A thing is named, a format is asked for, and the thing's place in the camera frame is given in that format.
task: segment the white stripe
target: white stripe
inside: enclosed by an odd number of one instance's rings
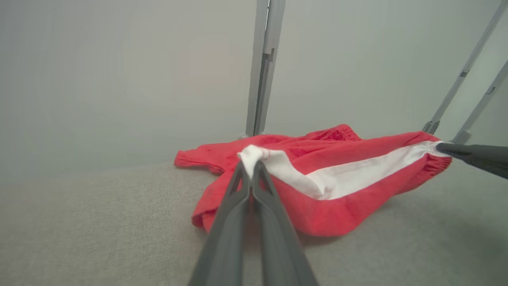
[[[284,151],[250,145],[238,153],[252,178],[254,165],[264,162],[268,172],[301,193],[317,200],[340,198],[364,189],[413,164],[425,154],[449,157],[436,150],[442,141],[423,141],[388,154],[342,165],[330,166],[304,175],[297,171]]]

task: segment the red garment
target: red garment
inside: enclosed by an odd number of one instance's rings
[[[384,160],[402,148],[435,141],[439,139],[422,131],[363,140],[349,126],[339,125],[301,137],[259,135],[229,143],[202,145],[178,152],[174,164],[206,166],[212,173],[220,175],[206,188],[192,215],[192,223],[208,232],[240,160],[237,153],[249,145],[284,151],[293,167],[307,176],[316,170],[370,162],[371,159]],[[333,199],[314,199],[274,176],[272,179],[296,229],[314,236],[338,236],[352,231],[390,197],[415,189],[445,170],[451,163],[451,157],[445,156],[430,151],[369,186]]]

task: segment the gray carpet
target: gray carpet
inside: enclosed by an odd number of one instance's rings
[[[185,285],[204,170],[150,165],[4,185],[1,285]],[[321,285],[508,284],[508,180],[454,162],[340,238],[301,235]],[[244,285],[261,285],[249,221]]]

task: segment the white wall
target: white wall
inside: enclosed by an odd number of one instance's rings
[[[265,131],[421,130],[500,0],[286,2]]]
[[[0,178],[170,162],[245,133],[255,1],[0,2]]]
[[[508,12],[505,10],[482,53],[441,118],[436,136],[443,140],[451,140],[455,137],[507,60]]]

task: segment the carpeted floor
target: carpeted floor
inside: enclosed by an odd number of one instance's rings
[[[150,165],[0,189],[1,285],[186,285],[204,170]],[[506,285],[508,180],[454,162],[340,238],[301,235],[321,285]],[[257,226],[244,285],[261,285]]]

